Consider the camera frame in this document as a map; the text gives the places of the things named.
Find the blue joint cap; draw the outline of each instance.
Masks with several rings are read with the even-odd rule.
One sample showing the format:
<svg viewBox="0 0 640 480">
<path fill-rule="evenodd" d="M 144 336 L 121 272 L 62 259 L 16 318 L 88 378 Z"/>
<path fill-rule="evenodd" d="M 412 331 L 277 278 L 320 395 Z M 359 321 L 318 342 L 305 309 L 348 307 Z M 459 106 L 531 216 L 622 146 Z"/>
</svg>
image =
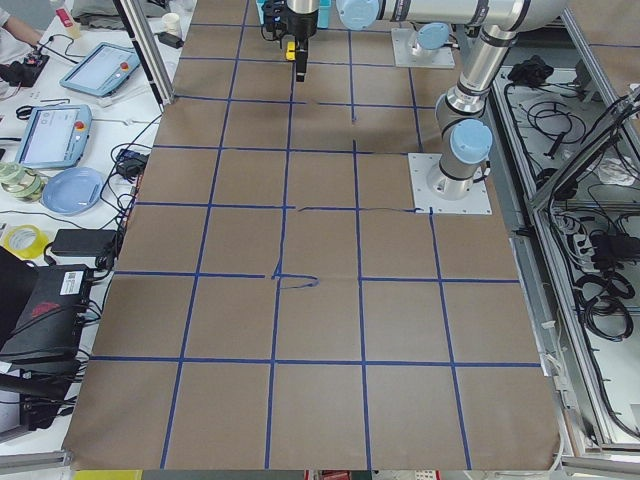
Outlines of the blue joint cap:
<svg viewBox="0 0 640 480">
<path fill-rule="evenodd" d="M 378 0 L 336 0 L 340 21 L 349 30 L 364 30 L 378 18 Z"/>
<path fill-rule="evenodd" d="M 446 23 L 427 23 L 418 31 L 418 45 L 425 50 L 442 48 L 447 40 L 449 40 L 449 25 Z"/>
<path fill-rule="evenodd" d="M 462 163 L 474 165 L 487 158 L 493 134 L 480 120 L 463 120 L 451 132 L 451 150 Z"/>
</svg>

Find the metal plate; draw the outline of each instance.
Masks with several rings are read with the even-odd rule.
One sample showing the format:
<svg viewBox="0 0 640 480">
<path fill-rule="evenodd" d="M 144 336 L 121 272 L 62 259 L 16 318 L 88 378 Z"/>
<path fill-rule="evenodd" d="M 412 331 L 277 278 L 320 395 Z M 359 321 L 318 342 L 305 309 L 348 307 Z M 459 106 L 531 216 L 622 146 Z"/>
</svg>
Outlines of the metal plate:
<svg viewBox="0 0 640 480">
<path fill-rule="evenodd" d="M 410 153 L 409 169 L 413 189 L 413 206 L 418 213 L 454 213 L 458 215 L 491 215 L 491 204 L 484 182 L 474 183 L 462 200 L 444 200 L 427 186 L 427 173 L 440 161 L 440 154 Z"/>
<path fill-rule="evenodd" d="M 411 54 L 409 43 L 414 34 L 411 28 L 391 29 L 391 40 L 393 43 L 393 55 L 396 59 L 396 67 L 424 67 L 453 69 L 456 63 L 453 60 L 451 48 L 443 47 L 438 50 L 427 52 L 415 56 Z"/>
</svg>

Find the white label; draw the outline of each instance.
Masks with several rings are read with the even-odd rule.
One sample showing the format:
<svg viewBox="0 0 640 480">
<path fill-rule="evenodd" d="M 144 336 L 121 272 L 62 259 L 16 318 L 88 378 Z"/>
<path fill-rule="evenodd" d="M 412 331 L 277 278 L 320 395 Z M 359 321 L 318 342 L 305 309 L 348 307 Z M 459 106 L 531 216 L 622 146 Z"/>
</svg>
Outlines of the white label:
<svg viewBox="0 0 640 480">
<path fill-rule="evenodd" d="M 77 295 L 80 293 L 82 276 L 83 273 L 81 271 L 65 273 L 62 287 L 60 288 L 60 295 Z"/>
</svg>

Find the blue plate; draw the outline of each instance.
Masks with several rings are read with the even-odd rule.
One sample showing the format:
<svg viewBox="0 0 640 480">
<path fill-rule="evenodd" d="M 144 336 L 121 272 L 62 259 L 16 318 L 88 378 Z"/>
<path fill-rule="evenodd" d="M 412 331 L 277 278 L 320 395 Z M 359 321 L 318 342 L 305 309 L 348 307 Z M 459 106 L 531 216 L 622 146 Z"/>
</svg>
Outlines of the blue plate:
<svg viewBox="0 0 640 480">
<path fill-rule="evenodd" d="M 42 204 L 52 212 L 75 215 L 96 204 L 102 185 L 100 173 L 93 168 L 69 168 L 49 180 L 42 191 Z"/>
</svg>

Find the yellow tape roll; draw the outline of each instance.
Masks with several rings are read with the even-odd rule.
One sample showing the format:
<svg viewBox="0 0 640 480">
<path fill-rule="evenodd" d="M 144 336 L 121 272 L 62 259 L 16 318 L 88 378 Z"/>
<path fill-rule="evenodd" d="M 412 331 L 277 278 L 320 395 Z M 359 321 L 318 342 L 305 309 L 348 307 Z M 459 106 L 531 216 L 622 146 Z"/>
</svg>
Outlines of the yellow tape roll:
<svg viewBox="0 0 640 480">
<path fill-rule="evenodd" d="M 4 248 L 23 260 L 32 260 L 42 255 L 47 243 L 49 239 L 38 227 L 21 225 L 9 230 Z"/>
</svg>

